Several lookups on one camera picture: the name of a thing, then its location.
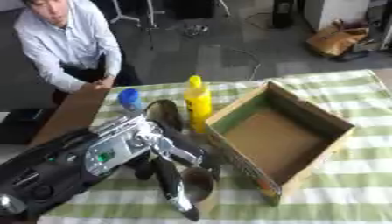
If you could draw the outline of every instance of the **brown bag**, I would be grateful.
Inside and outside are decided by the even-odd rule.
[[[306,43],[324,56],[336,57],[367,35],[368,28],[344,29],[342,22],[334,22],[309,38]]]

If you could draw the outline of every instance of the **roll of tape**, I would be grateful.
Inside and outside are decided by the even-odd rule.
[[[181,172],[185,193],[199,209],[201,216],[214,209],[217,202],[217,183],[210,172],[203,168],[189,168]]]

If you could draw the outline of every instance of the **man's hand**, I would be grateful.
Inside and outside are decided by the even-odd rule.
[[[113,84],[115,83],[115,76],[109,75],[105,79],[101,80],[101,86],[103,88],[112,88]]]
[[[95,89],[112,88],[113,84],[115,83],[115,78],[116,77],[110,75],[103,80],[96,80],[95,82],[93,82],[94,88]]]

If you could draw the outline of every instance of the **blue bottle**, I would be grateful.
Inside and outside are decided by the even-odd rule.
[[[142,109],[142,102],[139,97],[139,92],[134,88],[124,89],[117,96],[117,100],[128,110]]]

